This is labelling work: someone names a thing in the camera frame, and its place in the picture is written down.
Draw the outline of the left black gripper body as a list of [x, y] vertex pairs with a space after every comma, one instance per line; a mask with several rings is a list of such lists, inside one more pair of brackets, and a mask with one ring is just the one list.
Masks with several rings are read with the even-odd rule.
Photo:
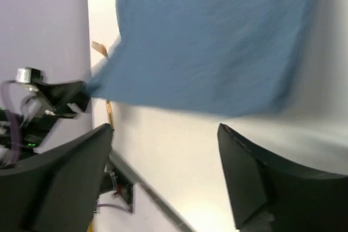
[[1, 108], [1, 146], [6, 151], [1, 155], [1, 166], [10, 167], [19, 160], [37, 155], [35, 151], [44, 142], [49, 132], [61, 118], [76, 118], [78, 112], [72, 114], [54, 114], [49, 110], [45, 98], [25, 98], [22, 109], [26, 109], [31, 101], [39, 106], [33, 112], [12, 113]]

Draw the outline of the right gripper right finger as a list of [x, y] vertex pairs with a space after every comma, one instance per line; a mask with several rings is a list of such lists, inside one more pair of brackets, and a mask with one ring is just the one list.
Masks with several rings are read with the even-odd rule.
[[220, 124], [220, 158], [240, 231], [347, 231], [347, 176], [277, 155]]

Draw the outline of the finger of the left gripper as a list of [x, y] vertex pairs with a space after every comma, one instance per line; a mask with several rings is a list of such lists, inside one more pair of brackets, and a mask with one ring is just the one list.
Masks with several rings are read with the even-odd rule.
[[36, 87], [48, 102], [49, 110], [54, 114], [72, 114], [69, 104], [75, 104], [86, 112], [90, 97], [85, 94], [85, 82], [70, 81], [58, 84], [36, 83]]

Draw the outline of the blue cloth napkin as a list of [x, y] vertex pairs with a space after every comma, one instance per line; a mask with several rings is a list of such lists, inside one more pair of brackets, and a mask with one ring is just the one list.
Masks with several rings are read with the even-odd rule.
[[116, 0], [95, 98], [234, 117], [283, 109], [315, 0]]

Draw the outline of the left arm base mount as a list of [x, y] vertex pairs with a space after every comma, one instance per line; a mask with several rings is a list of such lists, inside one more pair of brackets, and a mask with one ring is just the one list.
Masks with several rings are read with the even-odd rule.
[[122, 200], [123, 206], [112, 203], [97, 203], [95, 212], [101, 207], [108, 207], [132, 214], [134, 210], [134, 184], [135, 177], [132, 170], [125, 164], [114, 164], [109, 159], [101, 182], [100, 195], [111, 192], [113, 198]]

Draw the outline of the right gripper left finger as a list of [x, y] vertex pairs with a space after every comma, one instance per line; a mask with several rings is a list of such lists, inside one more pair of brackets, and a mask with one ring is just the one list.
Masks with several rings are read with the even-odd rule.
[[1, 170], [1, 231], [87, 231], [113, 131], [109, 124]]

